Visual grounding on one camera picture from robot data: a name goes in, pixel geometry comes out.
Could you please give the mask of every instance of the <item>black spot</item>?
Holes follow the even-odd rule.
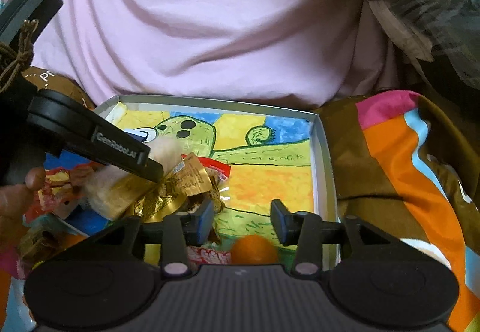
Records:
[[[184,120],[181,124],[180,127],[185,130],[190,130],[193,129],[197,124],[192,121],[192,120]]]
[[[177,138],[187,138],[190,135],[190,132],[188,130],[180,130],[177,133]]]

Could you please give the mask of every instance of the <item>multicolored blanket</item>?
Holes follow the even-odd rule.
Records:
[[[480,159],[425,97],[392,90],[318,110],[340,215],[354,214],[451,267],[455,332],[480,330]]]

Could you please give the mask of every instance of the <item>drawing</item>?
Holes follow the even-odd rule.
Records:
[[[225,244],[260,234],[280,247],[270,223],[270,202],[280,198],[291,211],[313,211],[310,126],[305,119],[252,114],[127,111],[121,129],[178,138],[185,152],[231,165],[231,199],[215,216]],[[289,253],[291,248],[282,252]]]

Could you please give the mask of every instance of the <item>orange fruit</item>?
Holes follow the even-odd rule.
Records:
[[[230,250],[232,264],[277,264],[274,245],[257,234],[238,239]]]

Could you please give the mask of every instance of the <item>light blue fabric stripe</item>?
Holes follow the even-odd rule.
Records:
[[[440,185],[440,182],[438,181],[434,172],[419,157],[419,149],[425,143],[425,141],[427,140],[427,136],[428,136],[428,126],[427,126],[427,124],[423,120],[420,119],[418,108],[413,109],[409,112],[405,112],[404,117],[405,117],[406,125],[408,127],[410,127],[418,135],[418,145],[417,145],[417,148],[414,150],[414,152],[412,154],[413,166],[418,171],[420,171],[422,174],[424,174],[427,178],[429,178],[430,181],[433,184],[435,184],[435,186],[438,188],[438,191],[440,191],[442,193],[442,195],[445,197],[445,199],[448,200],[448,198],[445,195],[445,192],[443,191],[443,188]]]
[[[465,247],[465,286],[480,299],[480,256]]]

